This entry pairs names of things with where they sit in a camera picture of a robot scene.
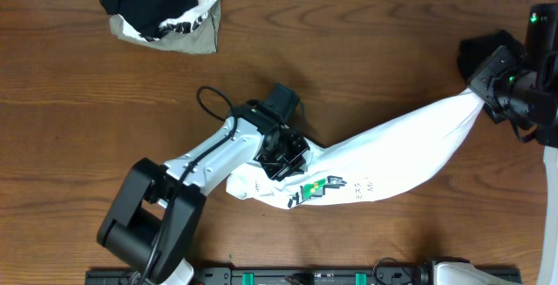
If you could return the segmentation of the white printed t-shirt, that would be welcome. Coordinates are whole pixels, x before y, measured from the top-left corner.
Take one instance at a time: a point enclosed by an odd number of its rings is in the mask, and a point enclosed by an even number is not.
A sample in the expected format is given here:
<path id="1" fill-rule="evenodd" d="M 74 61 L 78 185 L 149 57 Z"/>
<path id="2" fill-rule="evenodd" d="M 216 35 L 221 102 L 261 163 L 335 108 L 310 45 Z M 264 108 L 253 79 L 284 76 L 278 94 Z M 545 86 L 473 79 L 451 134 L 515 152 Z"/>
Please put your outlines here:
<path id="1" fill-rule="evenodd" d="M 334 146 L 312 144 L 303 174 L 273 181 L 256 163 L 244 164 L 228 176 L 226 191 L 281 209 L 385 200 L 436 175 L 461 146 L 482 106 L 466 89 Z"/>

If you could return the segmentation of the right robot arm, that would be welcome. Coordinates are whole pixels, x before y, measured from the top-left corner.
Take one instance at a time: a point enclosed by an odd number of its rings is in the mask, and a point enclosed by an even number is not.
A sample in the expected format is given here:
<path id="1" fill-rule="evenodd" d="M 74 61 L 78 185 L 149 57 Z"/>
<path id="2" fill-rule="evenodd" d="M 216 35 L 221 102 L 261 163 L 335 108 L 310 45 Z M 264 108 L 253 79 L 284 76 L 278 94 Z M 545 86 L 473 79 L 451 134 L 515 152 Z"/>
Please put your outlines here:
<path id="1" fill-rule="evenodd" d="M 509 32 L 464 39 L 458 67 L 466 87 L 496 124 L 507 121 L 522 143 L 544 147 L 547 211 L 537 282 L 557 282 L 557 5 L 531 6 L 524 42 Z"/>

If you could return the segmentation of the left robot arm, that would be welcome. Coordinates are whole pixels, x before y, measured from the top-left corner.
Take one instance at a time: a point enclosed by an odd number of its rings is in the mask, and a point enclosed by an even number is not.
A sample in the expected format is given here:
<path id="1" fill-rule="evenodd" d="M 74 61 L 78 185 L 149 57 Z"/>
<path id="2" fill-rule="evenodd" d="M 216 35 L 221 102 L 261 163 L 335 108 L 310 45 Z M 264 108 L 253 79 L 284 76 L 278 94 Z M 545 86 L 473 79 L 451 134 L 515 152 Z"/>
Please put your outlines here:
<path id="1" fill-rule="evenodd" d="M 252 100 L 234 109 L 221 129 L 163 165 L 133 165 L 97 234 L 98 243 L 154 284 L 187 283 L 185 256 L 208 194 L 250 161 L 281 181 L 302 171 L 308 145 L 288 122 L 298 98 Z"/>

